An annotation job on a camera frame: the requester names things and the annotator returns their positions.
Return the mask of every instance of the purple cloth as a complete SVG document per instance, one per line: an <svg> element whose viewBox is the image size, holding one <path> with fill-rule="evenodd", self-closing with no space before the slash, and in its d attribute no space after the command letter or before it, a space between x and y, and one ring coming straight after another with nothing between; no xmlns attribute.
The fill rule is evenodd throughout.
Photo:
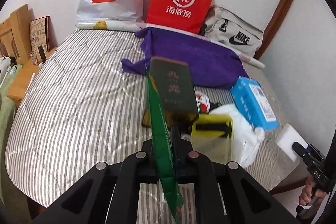
<svg viewBox="0 0 336 224"><path fill-rule="evenodd" d="M140 47L145 58L134 64L122 59L125 72L146 75L151 57L161 56L188 63L194 85L229 90L239 76L248 77L237 54L220 45L152 27L135 35L144 37Z"/></svg>

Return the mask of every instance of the wooden nightstand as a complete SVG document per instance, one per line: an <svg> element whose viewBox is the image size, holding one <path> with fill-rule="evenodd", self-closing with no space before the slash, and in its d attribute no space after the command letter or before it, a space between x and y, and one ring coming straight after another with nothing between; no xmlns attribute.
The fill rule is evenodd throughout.
<svg viewBox="0 0 336 224"><path fill-rule="evenodd" d="M47 59L51 56L56 48L53 48L50 52L46 53ZM38 60L41 62L41 57L37 54ZM29 59L23 66L23 68L18 72L13 83L7 91L7 97L12 99L17 107L19 107L23 97L26 94L27 87L29 85L30 79L33 73L38 72L38 66L35 66Z"/></svg>

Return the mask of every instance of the barcode label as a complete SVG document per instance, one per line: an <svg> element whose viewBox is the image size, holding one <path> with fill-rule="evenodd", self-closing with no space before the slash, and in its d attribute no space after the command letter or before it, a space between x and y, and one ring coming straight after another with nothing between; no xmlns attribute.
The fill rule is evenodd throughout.
<svg viewBox="0 0 336 224"><path fill-rule="evenodd" d="M275 117L275 114L263 92L263 90L261 89L260 86L258 85L252 85L252 84L249 84L250 86L250 89L252 91L252 93L254 94L259 106L260 106L260 109L266 119L267 122L274 122L276 121L276 117Z"/></svg>

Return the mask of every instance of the metal bolt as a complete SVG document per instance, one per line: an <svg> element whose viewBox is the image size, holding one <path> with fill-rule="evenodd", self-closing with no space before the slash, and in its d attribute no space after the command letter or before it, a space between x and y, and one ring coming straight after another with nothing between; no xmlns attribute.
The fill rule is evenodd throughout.
<svg viewBox="0 0 336 224"><path fill-rule="evenodd" d="M143 151L139 151L139 152L137 152L137 154L136 154L136 157L138 158L138 159L143 159L144 157L146 157L147 156L147 154L145 153L145 152L143 152Z"/></svg>
<svg viewBox="0 0 336 224"><path fill-rule="evenodd" d="M99 163L96 164L96 168L98 170L104 170L106 168L106 165L107 165L106 163L104 163L103 161L101 161L101 162L99 162Z"/></svg>
<svg viewBox="0 0 336 224"><path fill-rule="evenodd" d="M229 162L227 166L229 166L230 169L238 169L239 167L238 163L236 163L235 161Z"/></svg>
<svg viewBox="0 0 336 224"><path fill-rule="evenodd" d="M190 157L190 158L198 158L198 156L199 156L199 154L196 152L196 151L190 151L189 153L188 153L188 156Z"/></svg>

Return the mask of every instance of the green package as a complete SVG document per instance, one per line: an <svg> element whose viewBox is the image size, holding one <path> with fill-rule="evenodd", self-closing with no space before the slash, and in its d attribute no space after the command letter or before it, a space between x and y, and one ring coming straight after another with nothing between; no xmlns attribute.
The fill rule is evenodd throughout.
<svg viewBox="0 0 336 224"><path fill-rule="evenodd" d="M177 224L181 224L183 197L175 178L173 155L166 120L154 78L147 73L148 100L151 114L152 141L157 173L170 213Z"/></svg>

